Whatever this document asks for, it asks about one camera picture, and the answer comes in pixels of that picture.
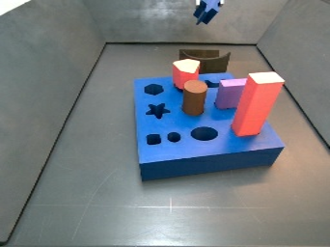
red rectangular block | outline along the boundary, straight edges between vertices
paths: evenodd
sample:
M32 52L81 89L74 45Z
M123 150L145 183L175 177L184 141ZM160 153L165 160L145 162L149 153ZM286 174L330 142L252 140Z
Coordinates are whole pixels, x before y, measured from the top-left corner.
M248 74L232 121L232 131L236 136L259 134L283 82L275 72Z

blue foam block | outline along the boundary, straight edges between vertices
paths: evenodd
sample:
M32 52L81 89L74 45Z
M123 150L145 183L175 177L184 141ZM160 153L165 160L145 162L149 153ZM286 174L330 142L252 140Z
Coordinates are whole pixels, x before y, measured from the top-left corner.
M219 83L229 73L201 74ZM262 165L272 165L283 143L268 123L256 136L237 137L231 130L236 109L213 106L217 88L208 88L203 114L181 111L183 93L172 78L133 81L136 142L143 180L171 178Z

top of brown cylinder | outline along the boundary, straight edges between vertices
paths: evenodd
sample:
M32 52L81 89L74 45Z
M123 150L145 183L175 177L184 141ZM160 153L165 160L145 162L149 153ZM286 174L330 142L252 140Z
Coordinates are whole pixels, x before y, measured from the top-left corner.
M203 81L189 80L184 83L184 90L192 94L201 94L207 90L207 85Z

oval hole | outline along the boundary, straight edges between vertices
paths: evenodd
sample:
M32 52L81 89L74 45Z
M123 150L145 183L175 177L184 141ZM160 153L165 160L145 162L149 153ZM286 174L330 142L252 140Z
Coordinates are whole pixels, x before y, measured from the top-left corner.
M191 131L191 136L199 141L209 141L216 138L217 131L212 127L196 127Z

star-shaped hole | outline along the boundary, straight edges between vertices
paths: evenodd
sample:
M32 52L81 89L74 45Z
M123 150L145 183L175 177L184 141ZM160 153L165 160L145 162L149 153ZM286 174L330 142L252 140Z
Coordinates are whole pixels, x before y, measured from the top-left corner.
M145 112L145 115L155 115L157 119L163 117L164 113L169 113L169 111L165 109L165 104L161 103L159 105L149 104L149 111Z

